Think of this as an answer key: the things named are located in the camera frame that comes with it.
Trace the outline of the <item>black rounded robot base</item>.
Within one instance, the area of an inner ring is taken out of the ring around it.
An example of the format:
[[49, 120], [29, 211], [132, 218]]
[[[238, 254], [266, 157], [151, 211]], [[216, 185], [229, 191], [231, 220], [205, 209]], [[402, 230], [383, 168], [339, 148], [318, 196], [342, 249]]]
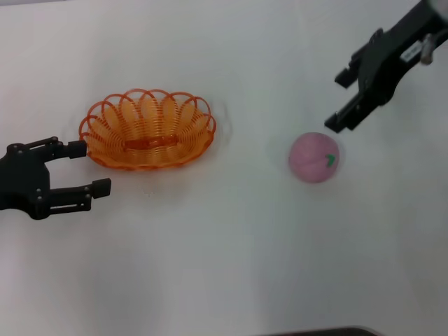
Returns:
[[269, 336], [381, 336], [381, 335], [374, 330], [369, 330], [357, 326], [348, 326], [348, 327], [329, 328], [321, 330], [286, 332]]

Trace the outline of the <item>pink peach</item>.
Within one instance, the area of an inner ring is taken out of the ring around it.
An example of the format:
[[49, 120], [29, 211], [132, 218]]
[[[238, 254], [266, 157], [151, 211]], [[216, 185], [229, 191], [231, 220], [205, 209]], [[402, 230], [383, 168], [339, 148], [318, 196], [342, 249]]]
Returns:
[[318, 132], [300, 135], [290, 148], [288, 165], [305, 183], [322, 183], [331, 179], [338, 168], [340, 148], [330, 136]]

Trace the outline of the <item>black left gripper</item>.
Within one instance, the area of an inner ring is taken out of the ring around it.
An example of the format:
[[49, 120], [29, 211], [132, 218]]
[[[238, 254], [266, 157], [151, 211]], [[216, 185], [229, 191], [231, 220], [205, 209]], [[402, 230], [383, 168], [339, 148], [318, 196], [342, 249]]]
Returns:
[[50, 191], [50, 174], [46, 167], [49, 161], [83, 158], [86, 155], [87, 144], [84, 140], [64, 144], [56, 136], [9, 145], [6, 154], [0, 158], [0, 211], [20, 210], [34, 220], [43, 220], [49, 217], [50, 212], [67, 214], [91, 210], [93, 199], [110, 195], [111, 179]]

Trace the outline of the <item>orange plastic wire basket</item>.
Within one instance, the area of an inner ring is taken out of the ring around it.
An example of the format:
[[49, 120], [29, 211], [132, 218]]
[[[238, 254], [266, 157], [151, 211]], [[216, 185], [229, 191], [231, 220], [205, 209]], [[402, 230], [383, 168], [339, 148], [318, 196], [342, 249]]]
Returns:
[[78, 135], [98, 165], [125, 171], [181, 167], [214, 141], [209, 103], [188, 92], [134, 88], [93, 104]]

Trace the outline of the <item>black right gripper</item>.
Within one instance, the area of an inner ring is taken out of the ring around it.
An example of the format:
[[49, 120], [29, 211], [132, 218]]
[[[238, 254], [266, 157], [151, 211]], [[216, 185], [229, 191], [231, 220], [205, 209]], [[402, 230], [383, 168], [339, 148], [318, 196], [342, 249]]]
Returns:
[[339, 72], [335, 82], [358, 94], [324, 125], [335, 133], [355, 130], [379, 105], [393, 96], [403, 76], [416, 64], [429, 65], [435, 49], [447, 40], [447, 20], [431, 0], [420, 0], [389, 30], [374, 38], [361, 57]]

